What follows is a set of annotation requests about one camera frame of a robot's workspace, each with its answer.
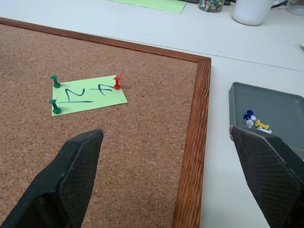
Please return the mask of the clear glass container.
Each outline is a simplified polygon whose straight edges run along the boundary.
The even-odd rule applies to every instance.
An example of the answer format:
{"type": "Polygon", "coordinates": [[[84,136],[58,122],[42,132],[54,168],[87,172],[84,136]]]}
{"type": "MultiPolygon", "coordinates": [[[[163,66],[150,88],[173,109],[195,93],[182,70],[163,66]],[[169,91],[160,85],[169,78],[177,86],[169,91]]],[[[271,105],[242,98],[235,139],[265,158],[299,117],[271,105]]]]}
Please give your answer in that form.
{"type": "Polygon", "coordinates": [[[292,14],[304,16],[304,0],[288,0],[286,10],[292,14]]]}

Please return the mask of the yellow push pin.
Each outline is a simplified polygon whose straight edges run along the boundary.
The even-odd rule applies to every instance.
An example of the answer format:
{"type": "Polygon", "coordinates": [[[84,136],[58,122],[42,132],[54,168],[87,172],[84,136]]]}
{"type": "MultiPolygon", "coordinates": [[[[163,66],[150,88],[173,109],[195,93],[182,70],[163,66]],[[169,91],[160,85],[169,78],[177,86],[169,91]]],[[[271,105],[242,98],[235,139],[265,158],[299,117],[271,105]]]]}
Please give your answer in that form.
{"type": "Polygon", "coordinates": [[[265,130],[268,130],[269,125],[268,124],[263,124],[259,119],[257,119],[254,123],[255,127],[262,127],[265,130]]]}

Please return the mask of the grey plastic tray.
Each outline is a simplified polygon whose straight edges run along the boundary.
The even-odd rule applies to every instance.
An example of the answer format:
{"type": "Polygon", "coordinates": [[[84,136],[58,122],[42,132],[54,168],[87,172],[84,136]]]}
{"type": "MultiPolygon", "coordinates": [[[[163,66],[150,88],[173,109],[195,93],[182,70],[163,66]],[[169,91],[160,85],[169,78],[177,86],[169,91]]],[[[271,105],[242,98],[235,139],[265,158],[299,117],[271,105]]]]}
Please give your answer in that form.
{"type": "Polygon", "coordinates": [[[229,123],[245,128],[243,116],[248,110],[304,160],[303,97],[234,82],[229,90],[229,123]]]}

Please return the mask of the green handwritten paper note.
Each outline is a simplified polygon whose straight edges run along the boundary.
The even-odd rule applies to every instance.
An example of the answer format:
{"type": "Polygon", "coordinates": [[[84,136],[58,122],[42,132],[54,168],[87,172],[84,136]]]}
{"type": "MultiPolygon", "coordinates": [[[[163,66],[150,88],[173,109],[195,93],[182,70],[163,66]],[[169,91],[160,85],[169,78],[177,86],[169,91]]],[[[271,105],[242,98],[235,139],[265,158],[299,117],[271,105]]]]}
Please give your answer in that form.
{"type": "Polygon", "coordinates": [[[52,98],[63,114],[71,114],[97,108],[127,103],[122,89],[114,88],[115,75],[61,82],[53,88],[52,98]]]}

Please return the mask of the green push pin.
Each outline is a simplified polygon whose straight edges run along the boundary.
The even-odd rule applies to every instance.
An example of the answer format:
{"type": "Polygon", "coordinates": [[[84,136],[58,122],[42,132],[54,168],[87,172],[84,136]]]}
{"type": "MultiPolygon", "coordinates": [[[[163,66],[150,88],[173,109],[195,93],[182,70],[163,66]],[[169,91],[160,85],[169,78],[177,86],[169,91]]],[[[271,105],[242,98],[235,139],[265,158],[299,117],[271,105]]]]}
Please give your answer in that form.
{"type": "Polygon", "coordinates": [[[56,104],[57,100],[56,99],[52,99],[49,101],[49,103],[52,105],[53,109],[52,112],[54,114],[60,114],[62,112],[61,108],[59,108],[56,104]]]}
{"type": "Polygon", "coordinates": [[[54,83],[53,83],[54,88],[60,88],[61,87],[61,84],[58,82],[56,75],[52,75],[50,78],[54,81],[54,83]]]}

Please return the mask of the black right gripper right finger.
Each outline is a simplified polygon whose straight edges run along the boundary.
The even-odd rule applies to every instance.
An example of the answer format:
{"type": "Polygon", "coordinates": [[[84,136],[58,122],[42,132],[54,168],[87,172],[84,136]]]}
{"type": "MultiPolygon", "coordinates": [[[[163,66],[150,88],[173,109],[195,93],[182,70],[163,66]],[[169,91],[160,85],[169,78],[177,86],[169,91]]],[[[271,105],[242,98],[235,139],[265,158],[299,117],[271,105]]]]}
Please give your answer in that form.
{"type": "Polygon", "coordinates": [[[273,134],[233,125],[229,133],[270,228],[304,228],[304,161],[273,134]]]}

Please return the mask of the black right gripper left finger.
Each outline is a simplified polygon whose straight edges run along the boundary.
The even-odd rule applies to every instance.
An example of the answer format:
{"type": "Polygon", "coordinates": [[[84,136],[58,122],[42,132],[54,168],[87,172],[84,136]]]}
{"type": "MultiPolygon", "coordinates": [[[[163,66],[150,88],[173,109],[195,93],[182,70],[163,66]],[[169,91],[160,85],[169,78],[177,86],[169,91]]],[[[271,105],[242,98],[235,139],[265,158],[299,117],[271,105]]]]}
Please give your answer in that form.
{"type": "Polygon", "coordinates": [[[81,133],[30,183],[0,228],[81,228],[95,183],[104,132],[81,133]]]}

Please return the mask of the wood framed cork board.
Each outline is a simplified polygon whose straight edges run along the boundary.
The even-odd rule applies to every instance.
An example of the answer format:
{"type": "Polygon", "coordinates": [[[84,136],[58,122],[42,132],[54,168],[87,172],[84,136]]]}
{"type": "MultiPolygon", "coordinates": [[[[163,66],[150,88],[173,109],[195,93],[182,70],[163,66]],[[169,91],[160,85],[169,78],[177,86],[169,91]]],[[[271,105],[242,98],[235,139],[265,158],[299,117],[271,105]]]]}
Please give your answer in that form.
{"type": "Polygon", "coordinates": [[[210,75],[0,17],[0,228],[199,228],[210,75]]]}

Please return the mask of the green paper sheet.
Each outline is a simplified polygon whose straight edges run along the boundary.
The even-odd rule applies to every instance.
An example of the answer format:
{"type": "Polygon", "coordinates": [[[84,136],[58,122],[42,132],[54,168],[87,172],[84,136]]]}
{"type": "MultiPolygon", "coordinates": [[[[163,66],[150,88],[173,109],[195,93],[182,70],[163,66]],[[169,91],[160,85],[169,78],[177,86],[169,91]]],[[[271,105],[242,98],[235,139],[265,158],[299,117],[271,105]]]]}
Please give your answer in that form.
{"type": "Polygon", "coordinates": [[[186,6],[185,1],[181,0],[109,0],[129,5],[135,5],[150,9],[162,10],[180,14],[186,6]]]}

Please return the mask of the white plastic jar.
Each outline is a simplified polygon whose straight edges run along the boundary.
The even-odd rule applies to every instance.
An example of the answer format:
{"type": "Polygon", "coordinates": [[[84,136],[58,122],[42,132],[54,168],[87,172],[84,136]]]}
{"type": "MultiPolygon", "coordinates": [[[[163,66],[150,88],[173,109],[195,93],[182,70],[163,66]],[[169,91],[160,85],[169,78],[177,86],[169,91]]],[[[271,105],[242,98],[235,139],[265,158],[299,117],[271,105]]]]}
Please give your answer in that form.
{"type": "Polygon", "coordinates": [[[236,0],[232,18],[238,23],[256,26],[267,18],[276,0],[236,0]]]}

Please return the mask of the jar of coloured pins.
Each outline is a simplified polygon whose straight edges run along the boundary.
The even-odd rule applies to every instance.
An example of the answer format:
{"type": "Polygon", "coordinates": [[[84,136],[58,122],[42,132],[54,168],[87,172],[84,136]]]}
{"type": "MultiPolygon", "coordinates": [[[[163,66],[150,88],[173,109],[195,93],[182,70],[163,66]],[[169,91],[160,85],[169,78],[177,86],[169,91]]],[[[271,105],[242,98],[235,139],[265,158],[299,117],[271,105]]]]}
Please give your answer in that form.
{"type": "Polygon", "coordinates": [[[221,12],[225,0],[198,0],[198,8],[205,12],[221,12]]]}

